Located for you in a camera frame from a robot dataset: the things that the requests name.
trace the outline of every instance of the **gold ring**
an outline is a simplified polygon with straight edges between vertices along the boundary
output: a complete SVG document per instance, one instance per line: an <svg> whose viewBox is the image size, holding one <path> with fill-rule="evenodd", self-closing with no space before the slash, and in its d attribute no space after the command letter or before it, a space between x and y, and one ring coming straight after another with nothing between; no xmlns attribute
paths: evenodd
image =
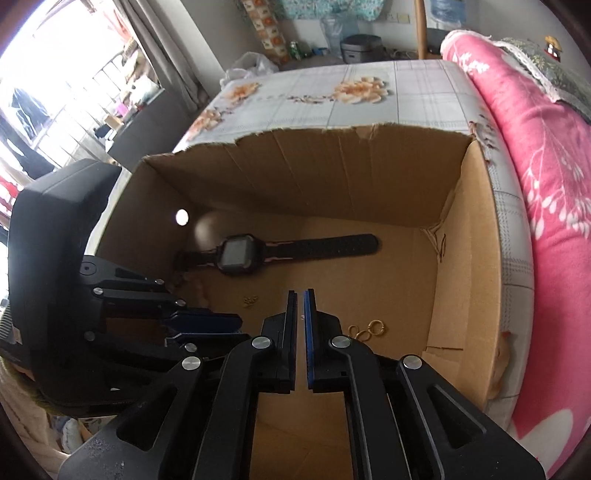
<svg viewBox="0 0 591 480"><path fill-rule="evenodd" d="M355 338L356 335L359 334L359 332L361 332L361 329L357 326L357 325L351 325L348 329L347 332L349 333L349 336L351 338Z"/></svg>
<svg viewBox="0 0 591 480"><path fill-rule="evenodd" d="M359 340L360 342L367 342L372 336L372 333L369 330L361 330L357 335L355 335L355 340Z"/></svg>
<svg viewBox="0 0 591 480"><path fill-rule="evenodd" d="M374 332L374 325L379 325L380 330L377 332ZM369 333L371 333L372 335L379 337L380 335L383 335L384 332L386 331L386 326L384 325L384 323L381 320L372 320L371 322L369 322L368 330L369 330Z"/></svg>

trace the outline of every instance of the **watch face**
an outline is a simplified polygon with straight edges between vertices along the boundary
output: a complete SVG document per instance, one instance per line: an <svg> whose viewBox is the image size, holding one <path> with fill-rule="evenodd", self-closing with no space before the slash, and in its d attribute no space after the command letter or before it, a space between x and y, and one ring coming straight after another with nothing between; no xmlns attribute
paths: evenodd
<svg viewBox="0 0 591 480"><path fill-rule="evenodd" d="M221 269L249 268L252 264L254 250L254 240L248 235L228 239L224 243L218 266Z"/></svg>

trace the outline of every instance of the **cardboard box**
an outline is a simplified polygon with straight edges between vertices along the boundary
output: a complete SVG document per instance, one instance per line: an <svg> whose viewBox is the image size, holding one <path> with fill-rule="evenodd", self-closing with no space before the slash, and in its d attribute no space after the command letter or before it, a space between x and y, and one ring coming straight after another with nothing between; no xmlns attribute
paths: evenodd
<svg viewBox="0 0 591 480"><path fill-rule="evenodd" d="M188 226L175 223L179 209L189 212ZM266 241L374 233L381 247L371 256L268 265L246 277L204 268L195 276L209 307L239 313L251 335L284 310L288 290L314 288L319 310L339 317L344 332L383 321L386 334L368 342L375 353L422 355L484 408L501 252L477 142L387 124L268 131L146 158L97 254L167 279L178 250L213 248L239 233ZM201 295L194 284L178 294L195 306ZM258 301L245 307L251 296ZM254 479L352 477L342 395L306 387L302 322L296 392L261 395L251 471Z"/></svg>

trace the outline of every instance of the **plastic bag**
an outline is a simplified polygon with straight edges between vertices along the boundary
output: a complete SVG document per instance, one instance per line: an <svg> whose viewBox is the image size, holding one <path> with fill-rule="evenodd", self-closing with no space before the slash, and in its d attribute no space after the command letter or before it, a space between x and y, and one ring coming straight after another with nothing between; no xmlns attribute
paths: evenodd
<svg viewBox="0 0 591 480"><path fill-rule="evenodd" d="M359 33L357 17L348 11L341 11L338 5L333 6L330 15L320 19L320 28L328 43L330 54L342 58L340 50L342 40Z"/></svg>
<svg viewBox="0 0 591 480"><path fill-rule="evenodd" d="M232 80L249 79L279 72L279 67L260 53L246 52L226 70L220 85L224 88Z"/></svg>

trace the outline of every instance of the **floral bedsheet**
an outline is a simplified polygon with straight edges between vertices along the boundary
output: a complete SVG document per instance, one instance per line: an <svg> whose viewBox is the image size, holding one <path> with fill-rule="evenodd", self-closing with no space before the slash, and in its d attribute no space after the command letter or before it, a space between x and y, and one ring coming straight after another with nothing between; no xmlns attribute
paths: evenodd
<svg viewBox="0 0 591 480"><path fill-rule="evenodd" d="M525 197L534 325L509 432L552 476L591 424L591 126L485 37L455 31L441 51L486 100Z"/></svg>

